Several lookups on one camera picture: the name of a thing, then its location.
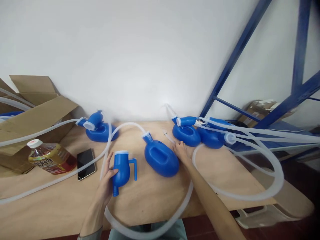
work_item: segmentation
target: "finger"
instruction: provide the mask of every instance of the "finger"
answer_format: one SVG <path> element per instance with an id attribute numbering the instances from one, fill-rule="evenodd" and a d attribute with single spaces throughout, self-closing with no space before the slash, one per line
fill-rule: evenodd
<path id="1" fill-rule="evenodd" d="M 107 172 L 106 174 L 106 179 L 109 180 L 110 178 L 112 178 L 114 175 L 116 175 L 119 172 L 119 169 L 113 169 Z"/>
<path id="2" fill-rule="evenodd" d="M 109 155 L 108 155 L 108 158 L 107 158 L 107 161 L 106 161 L 106 167 L 105 167 L 104 172 L 103 172 L 104 176 L 107 174 L 107 172 L 110 169 L 109 165 L 110 165 L 110 160 L 112 158 L 112 155 L 113 155 L 113 152 L 109 153 Z"/>

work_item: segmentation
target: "cardboard box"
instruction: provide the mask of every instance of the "cardboard box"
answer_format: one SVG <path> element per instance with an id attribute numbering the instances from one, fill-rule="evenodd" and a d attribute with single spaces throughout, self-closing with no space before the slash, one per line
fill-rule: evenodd
<path id="1" fill-rule="evenodd" d="M 10 78 L 18 88 L 20 96 L 36 105 L 36 107 L 0 123 L 0 142 L 27 136 L 51 127 L 58 121 L 72 119 L 70 112 L 78 105 L 63 96 L 59 96 L 55 92 L 49 77 L 10 75 Z M 0 87 L 15 93 L 1 79 Z M 20 110 L 0 103 L 0 113 L 11 111 Z M 44 143 L 58 143 L 73 126 L 74 123 L 69 123 L 37 138 Z M 2 171 L 7 169 L 23 174 L 34 167 L 28 162 L 28 155 L 30 154 L 30 148 L 26 146 L 28 141 L 0 147 Z"/>
<path id="2" fill-rule="evenodd" d="M 253 116 L 256 116 L 257 118 L 263 119 L 266 117 L 270 112 L 272 112 L 279 103 L 276 101 L 273 101 L 273 99 L 269 100 L 254 100 L 250 103 L 250 105 L 247 107 L 246 111 Z M 290 112 L 287 112 L 285 115 L 283 115 L 278 121 L 291 116 L 297 111 L 297 108 L 292 109 Z M 254 121 L 253 119 L 242 115 L 239 120 L 240 122 L 243 122 L 246 124 L 249 128 L 253 128 L 258 123 Z"/>

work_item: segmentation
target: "metal shelf frame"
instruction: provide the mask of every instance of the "metal shelf frame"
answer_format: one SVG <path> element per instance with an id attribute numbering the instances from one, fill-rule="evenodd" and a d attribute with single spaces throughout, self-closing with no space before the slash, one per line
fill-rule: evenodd
<path id="1" fill-rule="evenodd" d="M 236 44 L 233 52 L 230 55 L 209 99 L 207 100 L 200 117 L 205 117 L 211 108 L 213 102 L 217 100 L 218 102 L 236 110 L 237 112 L 253 119 L 258 122 L 254 128 L 266 129 L 272 123 L 276 122 L 284 114 L 297 107 L 306 99 L 320 101 L 320 99 L 312 98 L 311 96 L 320 89 L 320 71 L 313 75 L 309 80 L 302 84 L 303 71 L 307 47 L 307 37 L 308 37 L 308 27 L 309 27 L 309 17 L 311 0 L 300 0 L 299 6 L 299 18 L 298 18 L 298 30 L 296 37 L 296 47 L 294 55 L 293 64 L 293 74 L 292 74 L 292 85 L 291 94 L 288 96 L 278 107 L 276 107 L 271 113 L 269 113 L 265 118 L 259 119 L 252 114 L 242 110 L 241 108 L 234 106 L 220 98 L 218 94 L 223 87 L 223 84 L 227 80 L 230 72 L 232 71 L 234 65 L 236 64 L 239 56 L 241 55 L 243 49 L 248 43 L 252 33 L 259 24 L 263 14 L 267 10 L 272 0 L 260 0 L 250 17 L 248 24 L 246 25 L 241 37 Z"/>

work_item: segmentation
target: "brown package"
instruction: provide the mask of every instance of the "brown package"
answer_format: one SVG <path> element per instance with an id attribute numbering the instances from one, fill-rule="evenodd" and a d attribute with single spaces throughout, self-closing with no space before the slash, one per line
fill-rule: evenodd
<path id="1" fill-rule="evenodd" d="M 272 112 L 272 107 L 278 103 L 270 100 L 263 103 L 259 103 L 259 101 L 262 100 L 254 100 L 250 103 L 250 105 L 248 106 L 248 108 L 246 109 L 246 112 L 252 114 L 253 116 L 256 116 L 257 118 L 263 119 L 264 117 L 266 117 L 270 112 Z M 294 114 L 296 112 L 296 108 L 292 109 L 291 111 L 287 112 L 285 115 L 283 115 L 280 119 L 278 119 L 278 121 L 291 116 L 292 114 Z M 239 120 L 240 122 L 243 122 L 244 124 L 246 124 L 249 128 L 253 128 L 255 125 L 257 125 L 258 123 L 256 121 L 254 121 L 253 119 L 242 115 Z"/>

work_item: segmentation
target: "phone screen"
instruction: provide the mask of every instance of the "phone screen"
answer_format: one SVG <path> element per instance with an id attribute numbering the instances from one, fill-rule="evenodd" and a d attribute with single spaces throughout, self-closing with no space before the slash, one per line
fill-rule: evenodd
<path id="1" fill-rule="evenodd" d="M 94 159 L 94 155 L 93 155 L 92 148 L 90 148 L 82 153 L 79 153 L 77 155 L 78 169 L 81 168 L 82 166 L 86 165 L 88 162 L 91 162 L 93 159 Z M 81 181 L 82 179 L 93 174 L 94 172 L 96 172 L 95 163 L 91 164 L 89 167 L 78 172 L 78 180 Z"/>

